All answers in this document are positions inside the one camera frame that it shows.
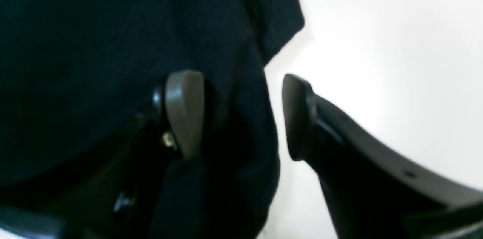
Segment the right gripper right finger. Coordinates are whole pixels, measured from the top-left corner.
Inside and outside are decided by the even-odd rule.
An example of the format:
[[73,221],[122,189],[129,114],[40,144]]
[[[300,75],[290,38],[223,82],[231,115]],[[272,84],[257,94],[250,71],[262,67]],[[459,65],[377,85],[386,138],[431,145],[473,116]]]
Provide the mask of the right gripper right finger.
[[482,191],[388,148],[294,74],[282,100],[290,156],[318,175],[338,238],[482,238]]

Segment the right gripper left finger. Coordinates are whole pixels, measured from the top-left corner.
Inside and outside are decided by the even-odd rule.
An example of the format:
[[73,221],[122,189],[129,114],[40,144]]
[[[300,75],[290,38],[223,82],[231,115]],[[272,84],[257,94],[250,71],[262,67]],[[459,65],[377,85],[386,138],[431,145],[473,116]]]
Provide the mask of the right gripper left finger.
[[204,76],[176,71],[155,86],[122,165],[122,185],[113,206],[127,215],[154,205],[168,165],[200,155],[205,110]]

